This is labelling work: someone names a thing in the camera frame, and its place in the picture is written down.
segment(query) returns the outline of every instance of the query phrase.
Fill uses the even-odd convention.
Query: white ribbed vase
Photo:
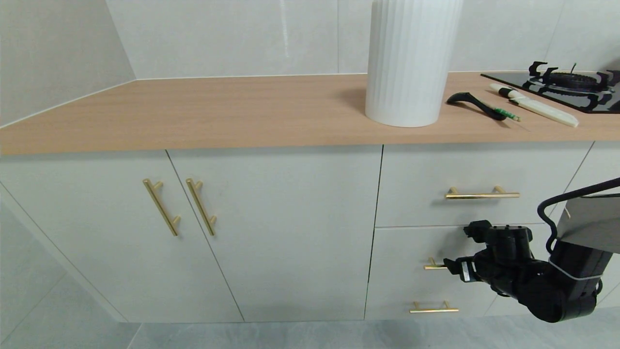
[[[437,121],[463,0],[374,0],[366,115],[399,127]]]

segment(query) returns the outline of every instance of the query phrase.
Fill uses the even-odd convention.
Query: black glass cooktop
[[[482,74],[538,96],[562,103],[586,113],[620,114],[620,71],[584,73],[556,71],[538,67],[547,63],[536,61],[529,72]]]

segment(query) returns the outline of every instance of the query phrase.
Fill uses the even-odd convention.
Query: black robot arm
[[[538,214],[551,227],[549,261],[534,259],[529,249],[533,237],[527,227],[497,227],[480,220],[471,222],[464,231],[475,242],[485,243],[486,248],[474,256],[444,259],[444,264],[466,283],[485,282],[499,295],[515,298],[541,320],[558,322],[588,315],[594,311],[596,296],[602,290],[601,276],[613,253],[561,240],[553,245],[557,227],[544,210],[561,201],[616,187],[620,187],[620,178],[552,197],[538,206]]]

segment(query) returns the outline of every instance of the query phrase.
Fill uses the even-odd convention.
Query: wooden countertop
[[[4,127],[0,144],[3,155],[16,155],[620,140],[620,115],[584,114],[544,100],[577,117],[580,125],[574,129],[513,106],[488,89],[491,82],[475,72],[450,73],[444,100],[467,91],[521,116],[523,122],[497,122],[473,106],[444,104],[433,125],[414,129],[382,125],[364,115],[366,75],[159,79],[133,81]]]

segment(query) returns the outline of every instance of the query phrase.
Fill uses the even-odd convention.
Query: gold bar handle
[[[414,309],[409,311],[410,314],[421,314],[421,313],[430,313],[430,312],[458,312],[458,308],[450,308],[448,301],[443,301],[443,304],[446,306],[445,308],[436,308],[436,309],[421,309],[420,304],[418,302],[414,302]]]
[[[448,267],[444,264],[435,263],[435,259],[433,257],[428,257],[428,262],[430,264],[425,265],[424,270],[448,269]]]
[[[198,206],[198,211],[200,211],[202,219],[205,221],[206,228],[209,230],[209,235],[215,236],[213,226],[218,218],[214,215],[209,218],[209,214],[206,213],[205,205],[203,205],[202,199],[200,199],[200,195],[198,195],[198,191],[202,188],[202,181],[194,183],[192,178],[187,178],[185,182],[187,183],[187,187],[190,188],[190,193],[192,193],[192,197],[194,198],[194,202],[196,202],[196,206]]]
[[[151,195],[151,199],[153,199],[153,202],[155,202],[155,206],[157,206],[157,208],[159,209],[159,213],[161,213],[161,216],[164,218],[173,236],[179,236],[179,232],[177,231],[177,224],[181,220],[181,216],[178,215],[174,217],[172,220],[170,220],[170,215],[166,211],[166,208],[164,207],[164,205],[161,203],[161,199],[159,198],[159,195],[157,193],[157,190],[159,190],[159,188],[161,188],[164,185],[164,183],[159,181],[155,183],[155,185],[153,185],[151,183],[151,180],[148,178],[143,180],[142,183],[144,183],[146,190]]]
[[[455,187],[450,187],[450,190],[445,195],[448,200],[455,199],[513,199],[521,197],[521,194],[513,191],[506,192],[502,187],[495,186],[491,193],[477,193],[477,194],[461,194]]]

